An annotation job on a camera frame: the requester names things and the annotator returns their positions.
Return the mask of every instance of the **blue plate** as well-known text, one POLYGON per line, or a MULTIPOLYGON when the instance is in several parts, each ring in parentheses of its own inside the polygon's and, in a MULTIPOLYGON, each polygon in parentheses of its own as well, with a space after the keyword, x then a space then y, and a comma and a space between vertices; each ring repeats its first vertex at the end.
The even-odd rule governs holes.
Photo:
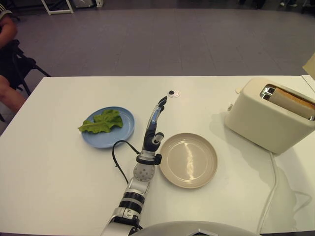
POLYGON ((111 148, 115 142, 118 140, 126 140, 128 139, 134 130, 134 118, 130 111, 122 107, 106 107, 100 109, 93 114, 91 114, 87 120, 94 122, 93 117, 95 115, 102 114, 105 110, 117 110, 120 113, 121 118, 123 119, 123 127, 119 128, 117 126, 112 127, 112 131, 110 133, 97 133, 94 134, 92 132, 82 132, 82 137, 85 142, 90 144, 95 148, 111 148))

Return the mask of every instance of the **robotic arm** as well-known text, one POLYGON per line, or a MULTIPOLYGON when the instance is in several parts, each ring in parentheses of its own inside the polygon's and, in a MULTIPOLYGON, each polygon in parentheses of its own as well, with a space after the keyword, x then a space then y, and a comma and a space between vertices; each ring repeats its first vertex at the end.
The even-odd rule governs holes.
POLYGON ((178 221, 153 225, 140 230, 139 226, 141 211, 150 180, 154 176, 155 165, 161 163, 162 156, 156 154, 164 135, 156 133, 157 120, 164 110, 167 97, 159 101, 151 118, 144 136, 143 147, 137 156, 137 165, 119 206, 114 210, 112 217, 103 230, 101 236, 257 236, 233 226, 201 221, 178 221))
POLYGON ((129 236, 141 228, 139 226, 140 215, 150 180, 154 176, 155 165, 159 165, 162 160, 162 156, 156 154, 156 150, 164 135, 160 132, 156 133, 156 129, 158 117, 164 110, 166 101, 167 96, 162 98, 153 110, 144 136, 141 154, 136 158, 137 165, 133 170, 133 178, 101 236, 129 236))

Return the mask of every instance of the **lettuce leaf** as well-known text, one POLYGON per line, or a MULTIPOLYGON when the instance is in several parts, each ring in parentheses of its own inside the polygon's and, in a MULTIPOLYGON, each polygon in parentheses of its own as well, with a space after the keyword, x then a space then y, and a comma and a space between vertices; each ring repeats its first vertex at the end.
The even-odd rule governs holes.
POLYGON ((78 128, 81 132, 89 131, 93 133, 99 132, 111 132, 111 128, 116 125, 118 127, 123 126, 123 120, 116 110, 105 110, 101 115, 93 116, 94 122, 85 120, 83 124, 78 128))

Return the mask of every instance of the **toaster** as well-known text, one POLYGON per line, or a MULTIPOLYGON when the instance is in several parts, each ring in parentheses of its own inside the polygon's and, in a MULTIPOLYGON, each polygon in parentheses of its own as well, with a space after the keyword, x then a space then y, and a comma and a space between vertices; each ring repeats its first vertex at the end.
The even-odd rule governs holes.
POLYGON ((253 78, 230 106, 225 125, 280 154, 315 130, 315 100, 265 78, 253 78))

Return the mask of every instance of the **white power cord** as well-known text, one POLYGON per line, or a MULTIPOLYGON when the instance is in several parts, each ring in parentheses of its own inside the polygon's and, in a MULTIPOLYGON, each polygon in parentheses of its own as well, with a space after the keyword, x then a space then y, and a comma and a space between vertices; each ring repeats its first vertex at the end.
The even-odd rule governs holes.
POLYGON ((276 165, 276 162, 275 162, 275 157, 274 157, 272 152, 269 152, 269 155, 270 155, 272 169, 273 169, 273 173, 274 173, 275 184, 274 184, 273 188, 271 189, 271 191, 269 193, 269 196, 268 196, 268 198, 266 200, 266 203, 265 203, 264 210, 263 210, 263 212, 261 214, 261 218, 260 218, 260 221, 259 221, 259 224, 258 224, 258 227, 257 227, 257 234, 258 235, 261 234, 262 226, 264 225, 267 213, 269 211, 272 199, 274 197, 274 194, 275 194, 275 191, 276 191, 276 189, 278 187, 278 182, 279 182, 278 170, 277 170, 277 165, 276 165))

